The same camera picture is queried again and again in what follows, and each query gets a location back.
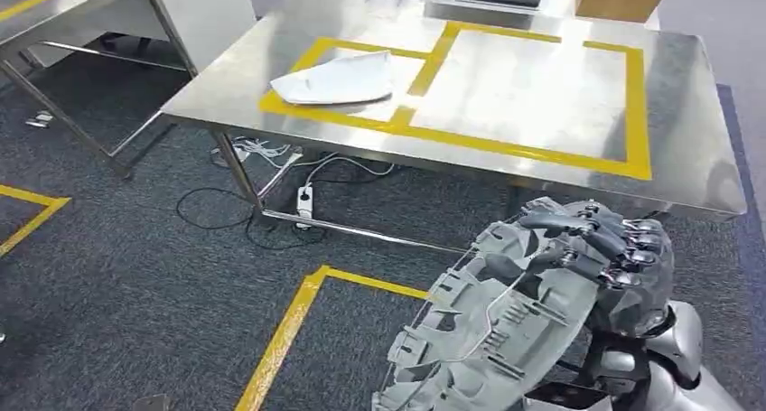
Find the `metal frame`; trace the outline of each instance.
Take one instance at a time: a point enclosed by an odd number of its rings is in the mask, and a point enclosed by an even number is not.
[[[447,247],[409,238],[393,237],[384,233],[377,232],[375,230],[356,228],[353,226],[346,226],[343,224],[324,220],[307,219],[295,214],[287,214],[278,210],[270,210],[266,207],[266,197],[280,183],[282,178],[285,177],[290,168],[292,168],[293,165],[298,162],[302,154],[300,152],[293,153],[287,160],[287,163],[271,178],[271,180],[269,180],[269,182],[267,182],[262,189],[256,191],[253,182],[250,181],[245,167],[242,165],[242,162],[237,158],[237,155],[234,152],[234,147],[231,145],[229,136],[219,129],[211,129],[210,133],[218,144],[220,153],[223,156],[223,159],[226,160],[226,164],[229,166],[229,169],[234,176],[234,181],[237,183],[239,190],[242,191],[243,196],[253,204],[256,213],[261,217],[291,221],[293,223],[302,223],[322,229],[338,230],[339,232],[348,233],[351,235],[358,235],[387,242],[394,242],[410,247],[430,248],[433,250],[444,251],[458,255],[464,255],[468,249]]]
[[[45,45],[45,46],[60,48],[63,50],[68,50],[68,51],[84,52],[87,54],[108,57],[110,59],[131,61],[133,63],[141,63],[144,65],[155,66],[159,68],[166,68],[171,70],[183,70],[188,72],[189,75],[191,75],[192,77],[195,77],[198,71],[196,67],[194,66],[194,64],[192,63],[192,59],[189,56],[189,53],[186,51],[186,47],[183,46],[183,42],[181,41],[181,37],[179,36],[178,31],[175,29],[175,27],[173,26],[173,23],[170,21],[170,16],[167,10],[165,9],[165,6],[163,5],[162,0],[149,0],[149,4],[152,6],[152,9],[154,10],[154,15],[156,16],[157,20],[160,22],[160,25],[163,27],[163,30],[165,34],[167,34],[170,43],[173,45],[175,50],[178,51],[179,55],[181,56],[183,66],[179,67],[179,66],[169,65],[164,63],[144,61],[141,59],[122,56],[122,55],[115,54],[108,51],[96,51],[96,50],[91,50],[88,48],[82,48],[75,45],[68,45],[68,44],[58,43],[58,42],[40,41],[40,42],[35,42],[33,44]],[[79,127],[77,122],[72,117],[70,117],[52,100],[50,100],[44,93],[42,93],[41,90],[37,89],[31,83],[31,81],[29,81],[21,72],[19,72],[10,63],[10,61],[6,59],[0,59],[0,71],[2,71],[13,82],[13,84],[19,87],[19,89],[25,91],[32,98],[34,98],[44,107],[46,107],[51,112],[51,114],[56,117],[56,120],[60,120],[83,144],[89,147],[94,153],[104,158],[107,161],[107,164],[115,171],[115,173],[117,173],[123,178],[130,177],[130,174],[131,174],[130,165],[125,165],[120,163],[117,160],[117,156],[121,152],[123,152],[128,145],[130,145],[134,140],[136,140],[147,128],[149,128],[151,125],[154,124],[154,122],[161,115],[159,111],[153,113],[148,119],[146,119],[146,121],[140,127],[138,127],[137,130],[135,130],[134,132],[126,136],[123,140],[121,140],[117,144],[117,146],[115,146],[114,149],[109,151],[107,150],[107,148],[101,145],[98,141],[96,141],[96,139],[94,139],[92,136],[86,133],[81,127]],[[151,147],[153,144],[154,142],[152,142],[146,148]],[[145,152],[146,151],[140,151],[139,154],[143,155],[145,154]]]

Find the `power strip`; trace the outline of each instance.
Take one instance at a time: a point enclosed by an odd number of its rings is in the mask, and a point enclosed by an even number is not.
[[[298,211],[298,215],[305,219],[312,218],[313,215],[313,187],[311,185],[304,186],[298,189],[298,200],[295,209]],[[295,226],[301,230],[306,230],[311,225],[303,223],[295,223]]]

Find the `electrical cable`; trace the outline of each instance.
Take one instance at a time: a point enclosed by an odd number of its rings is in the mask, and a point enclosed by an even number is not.
[[[275,154],[275,156],[281,156],[281,154],[279,152],[268,153],[268,154]],[[299,164],[296,164],[295,166],[297,166],[297,165],[316,165],[316,164],[319,164],[309,174],[309,179],[313,178],[317,174],[317,172],[318,172],[318,170],[320,168],[323,168],[327,163],[329,163],[331,161],[343,161],[343,162],[347,162],[347,163],[352,163],[352,164],[354,164],[354,165],[364,169],[365,171],[369,172],[370,174],[374,175],[373,178],[365,179],[365,180],[359,180],[359,181],[354,181],[354,180],[344,181],[344,180],[332,180],[332,179],[316,179],[316,180],[313,180],[313,179],[311,179],[311,183],[317,183],[317,182],[347,183],[347,184],[371,183],[371,182],[379,181],[380,179],[382,179],[384,177],[387,177],[387,176],[389,176],[391,174],[394,174],[395,173],[395,169],[396,169],[397,172],[402,170],[401,167],[397,168],[394,164],[391,164],[387,168],[387,170],[382,171],[382,172],[378,172],[378,171],[374,171],[374,170],[370,169],[368,166],[366,166],[366,165],[364,165],[362,163],[358,163],[355,160],[352,160],[350,158],[339,157],[339,156],[335,156],[335,155],[337,155],[337,153],[329,154],[329,155],[324,156],[323,158],[321,158],[319,160],[316,160],[316,161],[313,161],[313,162],[299,163]],[[284,246],[271,246],[271,245],[267,245],[267,244],[263,243],[262,241],[256,239],[253,236],[253,232],[251,231],[253,229],[254,223],[257,220],[257,212],[256,212],[255,208],[251,209],[250,213],[246,217],[243,217],[242,219],[238,219],[238,220],[236,220],[234,222],[231,222],[231,223],[221,224],[221,225],[214,225],[214,226],[208,226],[208,225],[200,224],[200,223],[190,219],[186,215],[186,213],[183,212],[182,205],[183,205],[183,203],[185,201],[187,201],[187,199],[190,196],[192,196],[193,194],[195,194],[197,192],[202,192],[202,191],[213,191],[213,192],[222,193],[222,194],[234,197],[234,198],[236,198],[236,199],[238,199],[240,201],[243,201],[243,202],[247,203],[248,205],[250,204],[249,201],[245,197],[243,197],[243,196],[241,196],[241,195],[239,195],[239,194],[237,194],[237,193],[235,193],[233,191],[223,190],[223,189],[220,189],[220,188],[201,187],[201,188],[197,188],[197,189],[194,189],[194,190],[191,190],[191,191],[187,191],[176,202],[176,204],[175,204],[175,214],[181,220],[183,220],[184,222],[186,222],[188,224],[191,224],[195,228],[203,229],[203,230],[219,230],[219,229],[230,229],[230,228],[234,228],[236,226],[239,226],[241,224],[245,224],[245,229],[244,229],[245,237],[251,243],[253,243],[255,246],[257,246],[259,248],[262,248],[262,249],[265,249],[265,250],[287,250],[287,249],[290,249],[290,248],[305,247],[305,246],[309,246],[309,245],[312,245],[312,244],[318,244],[318,243],[324,241],[326,239],[326,237],[327,237],[327,229],[316,228],[316,227],[310,227],[308,229],[298,229],[296,226],[292,225],[293,223],[291,223],[291,225],[290,225],[291,232],[301,242],[294,243],[294,244],[287,244],[287,245],[284,245]],[[277,229],[277,227],[278,227],[277,225],[274,225],[274,226],[271,226],[271,227],[267,228],[266,229],[266,234],[271,234],[272,232],[274,232]]]
[[[286,154],[290,150],[290,145],[281,145],[278,147],[267,147],[269,143],[270,143],[269,140],[260,140],[260,139],[252,138],[252,137],[235,137],[231,140],[231,147],[233,147],[235,150],[247,152],[248,154],[257,154],[261,158],[263,158],[264,161],[269,163],[269,165],[271,165],[272,167],[276,168],[277,170],[282,169],[282,167],[284,167],[284,164],[279,164],[274,159]],[[338,153],[333,152],[332,154],[325,155],[324,157],[316,161],[311,161],[308,163],[297,163],[294,165],[294,167],[320,164],[327,160],[330,160],[337,154]],[[217,165],[218,167],[228,167],[226,165],[226,162],[224,162],[221,159],[220,149],[218,147],[215,147],[210,150],[210,161],[214,163],[215,165]]]
[[[370,169],[368,166],[366,166],[366,165],[364,165],[364,164],[362,164],[362,163],[360,163],[360,162],[358,162],[358,161],[355,161],[355,160],[352,160],[352,159],[350,159],[350,158],[347,158],[347,157],[345,157],[345,156],[334,156],[334,157],[332,157],[332,158],[330,158],[330,159],[328,159],[328,160],[324,161],[323,163],[320,163],[320,164],[319,164],[319,165],[317,165],[316,167],[314,167],[314,169],[312,170],[312,172],[311,172],[311,173],[309,173],[309,176],[306,178],[306,182],[304,183],[304,187],[307,187],[307,186],[311,185],[311,183],[312,183],[312,178],[313,178],[313,177],[316,175],[316,173],[317,173],[317,172],[319,172],[319,171],[320,171],[320,170],[321,170],[321,169],[322,169],[322,168],[323,168],[325,165],[327,165],[327,164],[329,164],[329,163],[332,163],[332,162],[335,162],[335,161],[345,161],[346,163],[352,163],[352,164],[356,165],[357,167],[360,167],[360,168],[364,169],[365,171],[367,171],[368,173],[370,173],[370,174],[373,174],[373,175],[375,175],[375,176],[386,176],[386,175],[388,175],[389,173],[391,173],[391,172],[394,170],[394,167],[396,167],[396,165],[395,165],[395,164],[391,164],[391,165],[390,165],[390,166],[387,168],[387,170],[385,170],[385,171],[383,171],[383,172],[376,172],[376,171],[374,171],[374,170]]]
[[[311,229],[307,229],[307,230],[300,230],[300,231],[298,231],[297,229],[294,228],[294,226],[290,226],[290,228],[293,230],[293,235],[297,239],[299,239],[301,242],[295,243],[295,244],[287,244],[287,245],[284,245],[284,246],[269,246],[267,244],[264,244],[263,242],[260,242],[257,239],[255,239],[253,237],[253,235],[252,235],[252,232],[251,232],[251,229],[253,227],[253,223],[257,219],[257,214],[256,214],[255,208],[251,208],[250,209],[250,213],[246,217],[244,217],[242,219],[239,219],[239,220],[236,220],[236,221],[231,222],[231,223],[222,224],[222,225],[216,225],[216,226],[207,226],[207,225],[204,225],[204,224],[200,224],[200,223],[190,219],[182,211],[182,205],[190,196],[192,196],[193,194],[195,194],[197,192],[202,192],[202,191],[219,192],[219,193],[226,194],[228,196],[237,198],[237,199],[239,199],[241,201],[244,201],[248,205],[250,204],[247,199],[245,199],[244,197],[240,196],[239,194],[237,194],[237,193],[235,193],[233,191],[229,191],[229,190],[222,190],[220,188],[202,187],[202,188],[196,188],[196,189],[191,190],[191,191],[187,191],[176,202],[176,204],[175,204],[175,214],[181,220],[185,221],[188,224],[191,224],[195,228],[203,229],[203,230],[220,230],[220,229],[234,228],[234,227],[239,226],[241,224],[247,223],[247,224],[245,224],[245,237],[250,242],[252,242],[254,245],[256,245],[259,248],[263,248],[264,250],[287,250],[287,249],[290,249],[290,248],[304,247],[304,246],[309,246],[309,245],[312,245],[312,244],[318,244],[318,243],[322,242],[326,238],[327,229],[311,228]],[[272,227],[268,228],[266,230],[266,233],[270,234],[274,230],[276,230],[276,226],[272,226]],[[305,238],[305,235],[309,235],[309,234],[310,234],[311,237],[310,238]]]

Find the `black cable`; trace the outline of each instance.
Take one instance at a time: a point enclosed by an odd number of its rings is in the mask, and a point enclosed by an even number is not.
[[[313,244],[319,244],[320,242],[324,241],[324,239],[327,237],[327,229],[322,228],[308,228],[304,230],[298,229],[294,223],[290,223],[290,230],[293,232],[293,235],[298,238],[301,242],[296,244],[287,244],[285,246],[267,246],[263,244],[262,242],[258,241],[257,239],[253,238],[252,234],[250,233],[250,228],[252,228],[253,222],[256,221],[256,212],[253,210],[252,215],[250,215],[250,220],[248,220],[248,224],[245,226],[245,238],[248,239],[248,241],[252,242],[256,247],[263,248],[264,250],[289,250],[290,248],[298,248],[298,247],[305,247],[305,246],[311,246]],[[271,233],[277,229],[278,226],[272,226],[266,230],[266,233]],[[301,235],[302,232],[307,232],[306,235],[309,235],[313,233],[313,238],[304,238],[304,235]]]
[[[184,195],[181,196],[181,198],[175,203],[175,214],[181,220],[185,221],[188,224],[191,224],[195,228],[203,229],[203,230],[220,230],[220,229],[234,228],[234,227],[239,226],[241,224],[247,223],[245,225],[245,237],[250,242],[252,242],[254,245],[256,245],[259,248],[263,248],[264,250],[287,250],[289,248],[298,248],[298,247],[309,246],[309,245],[312,245],[312,244],[318,244],[318,243],[322,242],[325,239],[326,235],[327,235],[327,230],[326,229],[310,228],[310,229],[306,229],[306,230],[298,230],[295,226],[291,226],[291,229],[293,231],[293,235],[301,241],[300,243],[288,244],[288,245],[285,245],[285,246],[268,246],[268,245],[263,244],[262,242],[258,241],[257,239],[253,238],[252,232],[250,232],[250,229],[252,228],[253,223],[257,219],[255,208],[251,209],[250,213],[245,218],[243,218],[241,220],[237,220],[237,221],[232,222],[232,223],[221,224],[221,225],[216,225],[216,226],[206,226],[204,224],[200,224],[200,223],[190,219],[189,217],[186,216],[186,214],[184,214],[182,212],[182,205],[183,205],[184,201],[186,201],[186,199],[189,198],[189,196],[193,195],[196,192],[201,192],[201,191],[220,192],[220,193],[226,194],[228,196],[235,197],[235,198],[237,198],[237,199],[239,199],[241,201],[244,201],[247,204],[249,204],[249,201],[247,199],[245,199],[244,197],[240,196],[239,194],[237,194],[237,193],[235,193],[233,191],[229,191],[229,190],[222,190],[220,188],[202,187],[202,188],[197,188],[197,189],[188,191],[188,192],[184,193]],[[272,226],[271,228],[267,229],[266,233],[271,233],[274,230],[276,230],[276,226]]]
[[[375,176],[373,178],[368,178],[368,179],[358,180],[358,181],[354,181],[354,180],[344,181],[344,180],[333,180],[333,179],[317,179],[317,180],[313,180],[312,183],[317,183],[317,182],[347,183],[347,184],[371,183],[371,182],[380,181],[381,179],[383,179],[385,177],[388,177],[388,176],[391,176],[392,174],[399,173],[399,172],[401,172],[404,169],[405,169],[405,167],[396,167],[390,173],[386,173],[386,174],[382,174],[382,175],[379,175],[379,176]],[[193,195],[196,192],[201,192],[201,191],[220,192],[220,193],[226,194],[228,196],[235,197],[235,198],[237,198],[237,199],[239,199],[241,201],[244,201],[248,205],[250,204],[250,202],[246,198],[244,198],[243,196],[241,196],[241,195],[239,195],[239,194],[237,194],[237,193],[235,193],[233,191],[222,190],[220,188],[201,187],[201,188],[196,188],[194,190],[188,191],[188,192],[184,193],[184,195],[181,196],[181,198],[175,203],[175,214],[181,220],[185,221],[188,224],[191,224],[195,228],[203,229],[203,230],[220,230],[220,229],[234,228],[234,227],[239,226],[239,225],[241,225],[243,223],[247,223],[247,224],[245,224],[245,238],[247,238],[256,247],[262,248],[264,250],[287,250],[287,249],[290,249],[290,248],[305,247],[305,246],[310,246],[312,244],[319,244],[320,242],[324,241],[327,238],[327,229],[317,228],[317,227],[310,227],[308,229],[299,229],[299,228],[297,228],[297,226],[294,225],[294,223],[291,223],[291,225],[290,225],[291,232],[301,242],[300,243],[296,243],[296,244],[288,244],[288,245],[285,245],[285,246],[268,246],[268,245],[264,244],[263,242],[255,239],[253,237],[253,235],[252,235],[252,232],[250,231],[252,229],[252,227],[253,227],[253,223],[257,220],[257,213],[256,213],[255,208],[253,208],[246,217],[244,217],[244,218],[242,218],[240,220],[237,220],[235,222],[232,222],[232,223],[227,223],[227,224],[222,224],[222,225],[217,225],[217,226],[206,226],[206,225],[200,224],[200,223],[198,223],[198,222],[188,218],[182,212],[181,206],[182,206],[183,202],[186,201],[186,199],[189,198],[189,196]],[[294,198],[294,196],[292,196],[291,197],[291,202],[288,203],[288,204],[294,204],[294,202],[295,202],[295,198]],[[270,228],[266,229],[266,234],[270,234],[270,233],[274,232],[277,229],[277,227],[278,227],[277,225],[274,225],[274,226],[271,226]]]
[[[567,370],[571,370],[571,371],[573,371],[575,373],[580,373],[580,370],[583,369],[580,366],[577,366],[576,364],[573,364],[573,363],[570,363],[570,362],[564,361],[564,360],[558,360],[556,362],[556,365],[561,367],[561,368],[564,368],[564,369],[567,369]]]
[[[218,229],[228,229],[228,228],[234,228],[234,227],[236,227],[236,226],[239,226],[240,224],[242,224],[242,223],[244,223],[244,222],[246,222],[246,221],[250,220],[250,217],[252,217],[252,213],[250,213],[250,215],[248,215],[247,217],[243,218],[242,220],[239,220],[239,221],[237,221],[237,222],[234,222],[234,223],[230,223],[230,224],[222,224],[222,225],[218,225],[218,226],[205,226],[205,225],[203,225],[203,224],[197,223],[197,222],[195,222],[195,221],[193,221],[193,220],[191,220],[191,219],[187,218],[187,217],[186,217],[186,216],[185,216],[185,215],[184,215],[184,214],[181,212],[181,205],[183,204],[183,201],[185,201],[185,200],[186,200],[186,199],[187,199],[189,196],[191,196],[191,195],[192,195],[192,194],[194,194],[195,192],[200,192],[200,191],[215,191],[215,192],[221,192],[221,193],[223,193],[223,194],[227,194],[227,195],[229,195],[229,196],[233,196],[233,197],[236,197],[237,199],[240,199],[241,201],[248,201],[247,199],[245,199],[244,197],[240,196],[239,194],[236,194],[236,193],[235,193],[235,192],[233,192],[233,191],[229,191],[229,190],[222,190],[222,189],[220,189],[220,188],[214,188],[214,187],[202,187],[202,188],[197,188],[197,189],[194,189],[194,190],[188,191],[188,192],[187,192],[187,193],[185,193],[183,196],[181,196],[181,198],[180,198],[180,199],[179,199],[179,200],[178,200],[178,201],[175,203],[175,214],[176,214],[176,215],[178,215],[178,217],[179,217],[181,220],[184,220],[184,221],[186,221],[187,223],[191,224],[191,225],[192,225],[192,226],[194,226],[195,228],[204,229],[204,230],[218,230]]]

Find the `humanoid robot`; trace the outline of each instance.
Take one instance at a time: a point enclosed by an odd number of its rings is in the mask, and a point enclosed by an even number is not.
[[[669,299],[656,220],[528,202],[434,283],[388,352],[373,411],[741,411],[701,365],[694,307]],[[586,328],[582,367],[560,360]],[[554,365],[576,372],[545,382]]]

